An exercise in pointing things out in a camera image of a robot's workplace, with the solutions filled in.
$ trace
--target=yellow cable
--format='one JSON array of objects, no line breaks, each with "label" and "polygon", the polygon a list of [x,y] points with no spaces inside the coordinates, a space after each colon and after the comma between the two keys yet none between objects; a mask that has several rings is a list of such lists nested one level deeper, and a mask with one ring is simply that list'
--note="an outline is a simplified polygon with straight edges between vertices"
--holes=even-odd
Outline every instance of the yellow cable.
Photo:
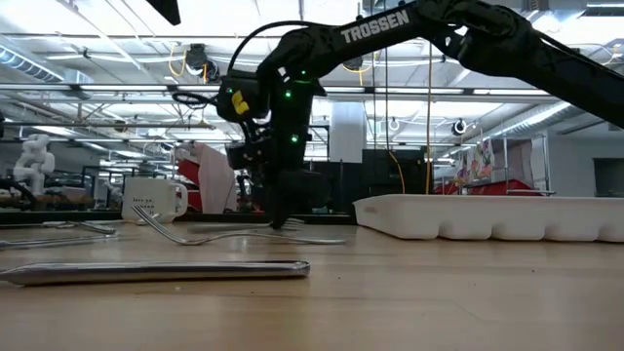
[{"label": "yellow cable", "polygon": [[372,63],[366,67],[365,69],[358,69],[358,70],[354,70],[354,69],[349,69],[347,68],[344,63],[341,65],[342,69],[344,69],[347,72],[351,72],[351,73],[359,73],[360,74],[360,86],[364,86],[364,79],[362,78],[362,73],[365,73],[367,71],[369,71],[371,68],[374,67],[374,61],[377,59],[377,53],[373,53],[372,54]]},{"label": "yellow cable", "polygon": [[175,77],[179,77],[184,73],[184,67],[186,66],[186,50],[184,50],[184,55],[182,56],[182,70],[177,73],[174,71],[174,67],[172,66],[172,59],[174,58],[174,50],[176,49],[176,45],[172,46],[172,49],[169,51],[169,70]]},{"label": "yellow cable", "polygon": [[427,91],[427,176],[425,181],[425,194],[429,195],[429,184],[431,183],[431,147],[430,147],[430,125],[431,125],[431,84],[433,77],[433,44],[429,42],[429,89]]},{"label": "yellow cable", "polygon": [[392,151],[388,150],[388,153],[390,154],[390,157],[392,157],[392,159],[394,160],[394,162],[397,164],[397,167],[399,168],[399,177],[401,178],[401,188],[403,189],[403,193],[406,193],[406,184],[403,180],[403,171],[401,171],[401,164],[399,163],[399,161],[397,160],[396,157],[394,157],[394,154],[392,153]]}]

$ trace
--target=poster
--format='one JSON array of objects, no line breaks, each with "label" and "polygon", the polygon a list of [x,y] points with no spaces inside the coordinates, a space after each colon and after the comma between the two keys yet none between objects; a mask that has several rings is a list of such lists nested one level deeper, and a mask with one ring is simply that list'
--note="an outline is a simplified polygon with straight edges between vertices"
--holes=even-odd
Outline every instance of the poster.
[{"label": "poster", "polygon": [[490,179],[494,164],[494,153],[489,139],[459,153],[459,171],[456,181],[466,184],[475,180]]}]

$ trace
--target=metal utensil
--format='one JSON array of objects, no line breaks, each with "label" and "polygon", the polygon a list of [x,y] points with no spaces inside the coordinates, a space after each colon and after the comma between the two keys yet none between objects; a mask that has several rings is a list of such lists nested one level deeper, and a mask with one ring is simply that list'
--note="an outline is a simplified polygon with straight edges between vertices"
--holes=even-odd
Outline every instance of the metal utensil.
[{"label": "metal utensil", "polygon": [[[283,231],[296,231],[301,230],[304,221],[295,218],[289,218],[286,220],[282,228],[280,230]],[[214,233],[224,233],[224,232],[232,232],[232,231],[241,231],[241,230],[257,230],[257,229],[268,229],[270,228],[270,224],[227,224],[227,225],[211,225],[211,224],[199,224],[193,225],[186,228],[186,231],[194,234],[214,234]]]},{"label": "metal utensil", "polygon": [[336,244],[344,244],[345,241],[341,239],[302,239],[302,238],[292,238],[282,235],[275,234],[262,234],[262,233],[228,233],[221,235],[214,235],[209,238],[199,239],[199,240],[187,240],[184,238],[177,237],[175,234],[167,230],[163,225],[154,220],[149,216],[149,214],[139,206],[133,206],[133,211],[145,220],[147,224],[149,224],[152,228],[154,228],[158,233],[160,233],[165,238],[173,241],[174,243],[184,245],[184,246],[199,246],[204,245],[206,243],[224,239],[224,238],[233,238],[233,237],[259,237],[259,238],[270,238],[270,239],[280,239],[285,241],[290,241],[293,243],[299,244],[315,244],[315,245],[336,245]]},{"label": "metal utensil", "polygon": [[17,285],[305,277],[305,261],[34,263],[0,273]]},{"label": "metal utensil", "polygon": [[66,237],[66,238],[45,238],[45,239],[32,239],[32,240],[16,240],[16,241],[0,241],[0,250],[2,249],[32,249],[41,248],[46,246],[61,246],[61,245],[78,245],[78,244],[91,244],[100,240],[116,238],[117,234],[105,234],[94,236],[78,236],[78,237]]},{"label": "metal utensil", "polygon": [[95,223],[91,221],[46,221],[43,223],[24,223],[24,224],[7,224],[1,225],[1,229],[26,229],[26,228],[55,228],[66,229],[76,226],[83,227],[89,231],[101,234],[115,234],[117,230],[113,227]]}]

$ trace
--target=white robot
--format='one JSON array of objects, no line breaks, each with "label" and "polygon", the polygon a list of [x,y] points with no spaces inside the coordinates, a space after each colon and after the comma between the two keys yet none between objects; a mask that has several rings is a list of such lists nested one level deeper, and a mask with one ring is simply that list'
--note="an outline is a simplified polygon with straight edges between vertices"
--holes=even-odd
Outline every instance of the white robot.
[{"label": "white robot", "polygon": [[13,169],[16,181],[30,179],[30,192],[34,196],[43,194],[45,175],[55,169],[55,155],[48,152],[48,143],[49,136],[28,136],[28,140],[21,145],[22,153]]}]

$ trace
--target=fork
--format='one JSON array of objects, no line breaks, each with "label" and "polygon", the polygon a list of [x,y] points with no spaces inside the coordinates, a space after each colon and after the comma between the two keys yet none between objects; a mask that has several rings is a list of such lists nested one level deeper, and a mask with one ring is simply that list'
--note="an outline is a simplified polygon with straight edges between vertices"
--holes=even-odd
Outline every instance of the fork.
[{"label": "fork", "polygon": [[[302,225],[304,224],[303,220],[289,218],[286,220],[281,230],[285,231],[296,231],[301,230]],[[190,226],[186,229],[189,233],[195,234],[212,234],[212,233],[222,233],[222,232],[232,232],[232,231],[241,231],[241,230],[256,230],[256,229],[269,229],[270,224],[228,224],[228,225],[194,225]]]},{"label": "fork", "polygon": [[199,240],[187,240],[184,238],[177,237],[175,234],[170,232],[167,228],[161,225],[158,221],[154,220],[149,214],[139,206],[133,206],[133,211],[141,217],[141,219],[145,220],[147,224],[149,224],[152,228],[154,228],[159,234],[164,236],[165,238],[173,241],[174,243],[184,245],[184,246],[199,246],[204,245],[209,242],[224,239],[224,238],[234,238],[234,237],[257,237],[257,238],[269,238],[269,239],[281,239],[290,241],[292,243],[299,244],[315,244],[315,245],[336,245],[336,244],[344,244],[345,240],[341,239],[303,239],[303,238],[292,238],[286,237],[282,235],[275,234],[262,234],[262,233],[227,233],[221,235],[214,235],[209,238],[199,239]]}]

